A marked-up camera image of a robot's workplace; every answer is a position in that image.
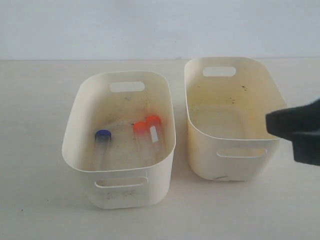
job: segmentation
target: orange-capped tube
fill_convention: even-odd
[[[155,157],[161,161],[166,157],[166,145],[161,120],[157,115],[151,115],[145,119],[145,122],[150,132]]]
[[[143,121],[135,123],[133,125],[133,132],[138,145],[140,156],[144,160],[145,166],[151,166],[155,164],[155,153],[152,147],[147,124]]]

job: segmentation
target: plastic tube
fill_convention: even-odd
[[[155,153],[147,124],[143,121],[137,122],[133,125],[133,132],[138,145],[141,158],[144,160],[146,166],[156,163]]]
[[[161,120],[158,116],[151,115],[145,119],[145,122],[150,132],[155,157],[157,160],[163,160],[166,156],[166,145]]]
[[[97,171],[106,170],[106,153],[108,152],[111,140],[111,132],[102,129],[95,133],[95,169]]]

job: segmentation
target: clear plastic tube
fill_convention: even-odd
[[[133,125],[133,132],[138,145],[140,156],[144,160],[146,166],[155,164],[155,153],[153,151],[147,124],[143,121],[135,123]]]
[[[166,157],[166,145],[161,120],[158,116],[151,115],[145,122],[150,132],[155,157],[157,160],[163,160]]]
[[[96,171],[104,171],[107,166],[106,153],[108,152],[111,140],[111,132],[102,129],[95,133],[95,169]]]

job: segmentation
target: white wall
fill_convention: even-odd
[[[319,0],[0,0],[0,60],[320,56]]]

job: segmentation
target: white label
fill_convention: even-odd
[[[152,143],[158,142],[158,134],[155,126],[150,127],[151,141]]]

